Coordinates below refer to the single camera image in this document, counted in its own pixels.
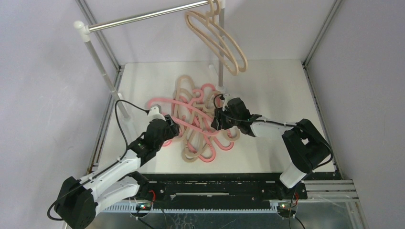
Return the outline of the beige hanger large hook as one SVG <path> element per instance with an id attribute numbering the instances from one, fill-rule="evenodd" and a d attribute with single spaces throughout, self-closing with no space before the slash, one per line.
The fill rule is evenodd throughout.
<path id="1" fill-rule="evenodd" d="M 240 138 L 240 131 L 236 130 L 214 130 L 216 132 L 215 140 L 213 140 L 213 146 L 216 151 L 218 149 L 222 151 L 229 151 L 233 149 L 235 142 Z"/>

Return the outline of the pink hanger top hook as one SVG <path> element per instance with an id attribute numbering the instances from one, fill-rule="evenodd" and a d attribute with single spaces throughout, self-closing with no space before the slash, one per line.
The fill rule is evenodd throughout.
<path id="1" fill-rule="evenodd" d="M 204 90 L 177 89 L 174 98 L 156 97 L 148 101 L 148 107 L 158 104 L 171 106 L 171 117 L 180 125 L 180 135 L 174 140 L 169 140 L 164 145 L 172 142 L 181 142 L 181 156 L 185 162 L 191 163 L 201 160 L 210 163 L 216 158 L 216 149 L 213 143 L 217 139 L 218 131 L 209 127 L 213 120 L 213 111 L 205 99 Z"/>

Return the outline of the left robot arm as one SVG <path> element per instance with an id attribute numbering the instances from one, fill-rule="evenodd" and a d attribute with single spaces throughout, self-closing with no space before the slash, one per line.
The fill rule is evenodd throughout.
<path id="1" fill-rule="evenodd" d="M 150 120 L 146 131 L 127 145 L 124 154 L 111 165 L 80 179 L 67 178 L 50 209 L 71 228 L 85 229 L 105 208 L 128 197 L 145 198 L 149 194 L 148 184 L 137 181 L 131 173 L 179 134 L 180 126 L 170 115 Z"/>

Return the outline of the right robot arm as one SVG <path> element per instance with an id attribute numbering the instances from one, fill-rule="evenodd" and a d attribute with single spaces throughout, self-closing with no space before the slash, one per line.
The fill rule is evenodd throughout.
<path id="1" fill-rule="evenodd" d="M 276 192 L 281 198 L 289 198 L 295 186 L 333 160 L 329 143 L 308 119 L 296 123 L 281 123 L 267 119 L 260 114 L 251 114 L 239 97 L 218 94 L 213 98 L 214 119 L 211 127 L 227 130 L 236 126 L 244 135 L 251 137 L 272 137 L 280 135 L 291 162 L 280 175 Z"/>

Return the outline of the pink hanger long bar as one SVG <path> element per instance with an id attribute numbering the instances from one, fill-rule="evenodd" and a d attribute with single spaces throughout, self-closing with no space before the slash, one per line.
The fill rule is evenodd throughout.
<path id="1" fill-rule="evenodd" d="M 202 89 L 204 90 L 204 94 L 205 94 L 205 98 L 207 97 L 208 93 L 210 93 L 211 91 L 217 91 L 215 86 L 213 84 L 210 83 L 206 83 L 204 85 L 201 86 L 201 88 L 197 88 L 195 87 L 195 89 Z"/>

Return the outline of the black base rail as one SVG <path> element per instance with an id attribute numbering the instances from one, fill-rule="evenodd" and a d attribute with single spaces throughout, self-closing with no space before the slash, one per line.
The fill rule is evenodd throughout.
<path id="1" fill-rule="evenodd" d="M 297 204 L 308 199 L 303 183 L 285 187 L 280 173 L 141 174 L 130 173 L 141 188 L 137 199 L 165 210 L 256 210 L 271 202 Z"/>

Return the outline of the aluminium frame post left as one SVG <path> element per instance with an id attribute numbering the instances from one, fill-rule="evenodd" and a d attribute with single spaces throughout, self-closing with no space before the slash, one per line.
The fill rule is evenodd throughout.
<path id="1" fill-rule="evenodd" d="M 86 2 L 86 0 L 75 0 L 75 2 L 77 3 L 77 5 L 78 5 L 80 11 L 82 12 L 83 16 L 85 17 L 86 21 L 90 25 L 97 24 L 97 20 L 94 16 L 92 10 L 90 9 L 90 6 Z M 119 72 L 121 69 L 121 66 L 120 66 L 109 42 L 107 41 L 107 38 L 105 37 L 104 33 L 102 31 L 96 31 L 95 36 L 96 36 L 98 42 L 100 43 L 103 51 L 105 52 L 105 54 L 109 58 L 110 62 L 114 66 L 115 70 Z"/>

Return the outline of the aluminium frame post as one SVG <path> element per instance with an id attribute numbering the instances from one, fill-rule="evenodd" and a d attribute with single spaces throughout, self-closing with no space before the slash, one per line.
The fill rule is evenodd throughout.
<path id="1" fill-rule="evenodd" d="M 325 18 L 323 24 L 321 25 L 320 30 L 318 31 L 315 40 L 313 44 L 311 45 L 309 52 L 307 53 L 304 61 L 302 62 L 302 66 L 304 69 L 307 69 L 307 67 L 310 65 L 311 60 L 313 59 L 313 56 L 315 55 L 315 52 L 317 51 L 320 43 L 322 42 L 324 36 L 326 35 L 329 27 L 331 26 L 334 18 L 336 17 L 341 5 L 344 3 L 344 0 L 335 0 L 327 14 L 327 17 Z"/>
<path id="2" fill-rule="evenodd" d="M 86 2 L 86 0 L 75 0 L 75 2 L 77 3 L 77 5 L 78 5 L 80 11 L 82 12 L 83 16 L 85 17 L 86 21 L 90 25 L 97 24 L 97 20 L 94 16 L 92 10 L 90 9 L 90 6 Z M 109 58 L 110 62 L 114 66 L 115 70 L 119 72 L 121 69 L 121 66 L 120 66 L 109 42 L 107 41 L 107 38 L 105 37 L 104 33 L 102 31 L 96 31 L 95 36 L 96 36 L 98 42 L 100 43 L 103 51 L 105 52 L 105 54 Z"/>

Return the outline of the aluminium frame post right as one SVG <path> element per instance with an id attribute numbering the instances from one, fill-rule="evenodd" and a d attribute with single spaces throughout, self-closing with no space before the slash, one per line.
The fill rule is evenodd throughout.
<path id="1" fill-rule="evenodd" d="M 307 67 L 310 65 L 311 60 L 313 59 L 313 56 L 315 55 L 315 52 L 317 51 L 320 43 L 322 42 L 324 36 L 326 35 L 329 27 L 331 26 L 334 18 L 336 17 L 341 5 L 344 3 L 344 0 L 335 0 L 327 14 L 327 17 L 325 18 L 323 24 L 321 25 L 320 30 L 318 31 L 315 40 L 313 44 L 311 45 L 309 52 L 307 53 L 304 61 L 302 62 L 302 66 L 304 69 L 307 69 Z"/>

